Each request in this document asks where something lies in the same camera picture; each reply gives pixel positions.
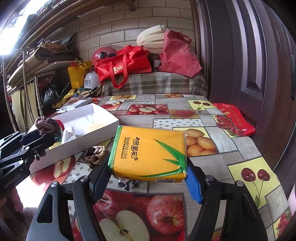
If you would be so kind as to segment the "person's left hand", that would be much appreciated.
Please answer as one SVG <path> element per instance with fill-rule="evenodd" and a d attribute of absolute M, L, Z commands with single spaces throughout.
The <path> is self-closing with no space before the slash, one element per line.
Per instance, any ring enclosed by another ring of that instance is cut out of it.
<path fill-rule="evenodd" d="M 23 204 L 16 188 L 13 188 L 7 196 L 1 198 L 1 216 L 9 218 L 11 215 L 15 216 L 20 222 L 25 221 Z"/>

